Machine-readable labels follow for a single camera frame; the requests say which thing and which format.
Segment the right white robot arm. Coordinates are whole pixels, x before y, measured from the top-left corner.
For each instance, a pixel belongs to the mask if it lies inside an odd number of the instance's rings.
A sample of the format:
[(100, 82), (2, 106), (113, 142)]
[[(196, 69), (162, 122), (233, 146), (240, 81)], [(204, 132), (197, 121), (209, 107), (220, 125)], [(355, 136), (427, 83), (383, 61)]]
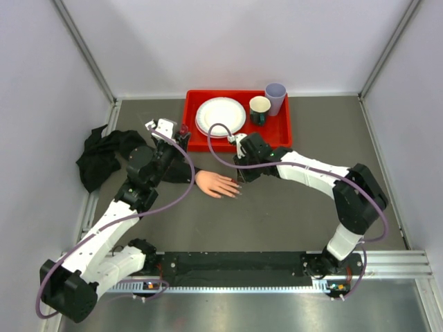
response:
[(339, 225), (311, 271), (332, 275), (345, 269), (352, 251), (389, 204), (370, 169), (361, 163), (353, 167), (329, 165), (288, 147), (274, 149), (259, 133), (239, 133), (229, 136), (228, 141), (236, 148), (233, 161), (240, 181), (250, 183), (262, 175), (274, 176), (333, 199)]

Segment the red nail polish bottle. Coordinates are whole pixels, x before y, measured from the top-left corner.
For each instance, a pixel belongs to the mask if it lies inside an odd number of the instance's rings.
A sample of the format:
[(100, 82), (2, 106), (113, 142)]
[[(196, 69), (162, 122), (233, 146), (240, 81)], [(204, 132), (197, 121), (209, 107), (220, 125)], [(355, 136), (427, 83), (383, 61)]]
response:
[(180, 127), (180, 130), (179, 130), (179, 134), (180, 134), (181, 136), (184, 136), (184, 135), (186, 135), (188, 132), (189, 132), (188, 126), (185, 125), (185, 124), (182, 124), (181, 127)]

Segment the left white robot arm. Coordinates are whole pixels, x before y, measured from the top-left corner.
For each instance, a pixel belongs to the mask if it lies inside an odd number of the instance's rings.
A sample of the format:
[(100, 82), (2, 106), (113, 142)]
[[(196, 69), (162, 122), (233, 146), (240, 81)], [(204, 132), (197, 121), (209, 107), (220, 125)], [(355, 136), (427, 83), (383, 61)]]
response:
[(83, 321), (98, 300), (133, 273), (152, 273), (157, 258), (146, 243), (128, 245), (113, 257), (108, 253), (144, 216), (154, 214), (156, 187), (175, 160), (188, 159), (189, 133), (152, 132), (155, 149), (135, 148), (129, 155), (127, 178), (114, 200), (82, 240), (57, 261), (40, 268), (35, 311), (44, 319), (45, 303), (73, 322)]

